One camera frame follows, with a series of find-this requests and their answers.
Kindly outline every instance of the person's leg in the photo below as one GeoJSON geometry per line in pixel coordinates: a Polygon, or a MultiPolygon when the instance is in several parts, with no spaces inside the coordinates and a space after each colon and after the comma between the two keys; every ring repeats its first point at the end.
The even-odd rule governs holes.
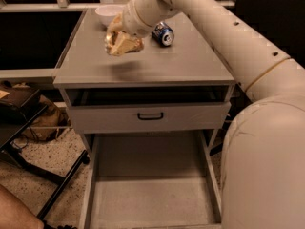
{"type": "Polygon", "coordinates": [[[43,229],[44,223],[22,201],[0,185],[0,228],[43,229]]]}

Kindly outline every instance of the drawer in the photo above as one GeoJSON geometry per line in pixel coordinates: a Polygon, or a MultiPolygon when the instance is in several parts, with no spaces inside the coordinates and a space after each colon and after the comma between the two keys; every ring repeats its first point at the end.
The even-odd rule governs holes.
{"type": "Polygon", "coordinates": [[[200,131],[95,138],[79,228],[220,227],[220,196],[200,131]]]}
{"type": "Polygon", "coordinates": [[[133,133],[219,129],[230,103],[138,106],[70,107],[68,115],[77,133],[133,133]]]}

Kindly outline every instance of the drawer handle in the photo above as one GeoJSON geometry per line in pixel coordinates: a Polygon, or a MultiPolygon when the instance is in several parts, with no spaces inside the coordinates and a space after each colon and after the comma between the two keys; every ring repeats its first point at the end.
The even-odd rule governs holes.
{"type": "Polygon", "coordinates": [[[152,117],[152,114],[137,114],[139,120],[160,120],[164,117],[163,112],[160,113],[160,116],[152,117]]]}

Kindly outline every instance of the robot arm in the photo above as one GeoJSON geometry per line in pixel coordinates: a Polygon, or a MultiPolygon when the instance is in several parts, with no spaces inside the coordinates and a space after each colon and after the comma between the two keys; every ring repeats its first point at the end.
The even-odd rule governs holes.
{"type": "Polygon", "coordinates": [[[144,37],[178,10],[254,102],[225,137],[222,228],[304,227],[304,69],[214,0],[132,0],[123,31],[144,37]]]}
{"type": "Polygon", "coordinates": [[[131,0],[123,12],[123,31],[145,37],[178,11],[189,17],[252,101],[305,93],[302,67],[214,0],[131,0]]]}

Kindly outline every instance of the soda can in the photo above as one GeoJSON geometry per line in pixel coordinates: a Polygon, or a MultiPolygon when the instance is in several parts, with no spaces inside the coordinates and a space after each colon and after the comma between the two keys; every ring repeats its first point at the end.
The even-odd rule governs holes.
{"type": "Polygon", "coordinates": [[[174,35],[173,30],[164,21],[155,26],[152,37],[162,46],[168,47],[172,44],[174,35]]]}

